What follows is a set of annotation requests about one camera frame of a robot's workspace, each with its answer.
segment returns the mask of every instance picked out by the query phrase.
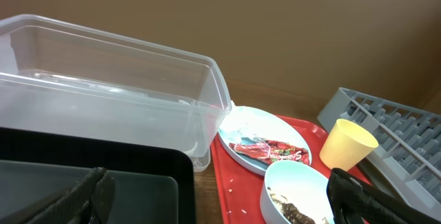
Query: white bowl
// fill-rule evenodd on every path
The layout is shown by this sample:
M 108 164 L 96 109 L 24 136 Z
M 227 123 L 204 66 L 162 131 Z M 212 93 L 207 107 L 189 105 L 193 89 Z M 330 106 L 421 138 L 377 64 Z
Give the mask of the white bowl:
M 312 218 L 316 224 L 334 223 L 331 206 L 326 194 L 328 179 L 320 172 L 303 163 L 278 161 L 271 164 L 265 174 L 260 211 L 267 224 L 290 224 L 280 213 L 269 196 L 271 193 L 285 196 L 302 214 Z

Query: red tray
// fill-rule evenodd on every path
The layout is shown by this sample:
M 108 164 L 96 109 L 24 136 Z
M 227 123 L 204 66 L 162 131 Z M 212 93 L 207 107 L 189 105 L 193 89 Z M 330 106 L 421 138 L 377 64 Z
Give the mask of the red tray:
M 279 117 L 302 135 L 312 152 L 311 166 L 329 178 L 331 170 L 322 163 L 318 156 L 328 137 L 326 131 L 308 121 Z M 212 156 L 223 222 L 226 224 L 265 223 L 260 213 L 259 203 L 263 176 L 250 172 L 230 157 L 221 145 L 218 135 L 212 143 Z M 369 183 L 357 167 L 350 169 L 349 173 Z

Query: black tray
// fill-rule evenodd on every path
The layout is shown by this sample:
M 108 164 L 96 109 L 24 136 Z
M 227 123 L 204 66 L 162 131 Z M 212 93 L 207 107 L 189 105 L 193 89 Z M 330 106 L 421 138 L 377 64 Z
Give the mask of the black tray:
M 107 223 L 196 222 L 193 164 L 182 152 L 7 128 L 0 128 L 0 219 L 93 167 L 115 178 Z

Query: food scrap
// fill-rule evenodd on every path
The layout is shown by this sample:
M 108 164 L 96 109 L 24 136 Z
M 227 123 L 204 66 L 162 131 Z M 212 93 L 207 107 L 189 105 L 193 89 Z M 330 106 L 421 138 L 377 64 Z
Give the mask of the food scrap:
M 269 196 L 274 202 L 274 205 L 280 213 L 291 223 L 291 224 L 315 224 L 314 220 L 308 216 L 300 213 L 297 207 L 292 203 L 288 203 L 288 199 L 280 194 L 274 194 L 271 192 L 271 188 L 268 187 Z
M 280 141 L 259 141 L 251 145 L 230 143 L 230 148 L 239 154 L 262 161 L 267 165 L 280 160 L 292 160 L 309 165 L 308 150 Z

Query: white plate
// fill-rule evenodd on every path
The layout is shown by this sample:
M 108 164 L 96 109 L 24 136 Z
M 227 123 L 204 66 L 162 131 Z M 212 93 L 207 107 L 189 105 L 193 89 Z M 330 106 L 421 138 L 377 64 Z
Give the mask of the white plate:
M 282 119 L 277 116 L 265 112 L 263 110 L 259 110 L 251 107 L 235 107 L 237 110 L 235 112 L 239 112 L 246 116 L 246 122 L 248 122 L 248 126 L 252 127 L 253 130 L 259 133 L 264 133 L 265 137 L 269 140 L 273 141 L 282 141 L 288 143 L 290 145 L 295 145 L 296 147 L 302 147 L 308 150 L 309 152 L 309 164 L 312 163 L 312 154 L 309 149 L 308 144 L 304 140 L 304 138 L 288 123 L 284 122 Z M 234 121 L 232 118 L 225 118 L 224 121 Z M 245 155 L 237 154 L 233 149 L 228 146 L 229 143 L 236 143 L 236 141 L 222 130 L 222 126 L 219 128 L 219 136 L 221 137 L 222 146 L 225 148 L 227 153 L 240 165 L 247 168 L 248 170 L 257 173 L 259 175 L 265 175 L 265 171 L 268 168 L 268 165 L 263 162 L 257 161 L 256 159 L 251 159 Z M 251 141 L 247 141 L 247 139 L 242 139 L 242 144 L 252 144 Z
M 312 218 L 315 223 L 334 224 L 334 215 L 326 193 L 328 179 L 312 167 L 295 161 L 277 161 L 271 164 L 265 175 L 260 194 L 260 211 L 267 224 L 289 224 L 278 211 L 267 190 L 281 194 L 300 213 Z

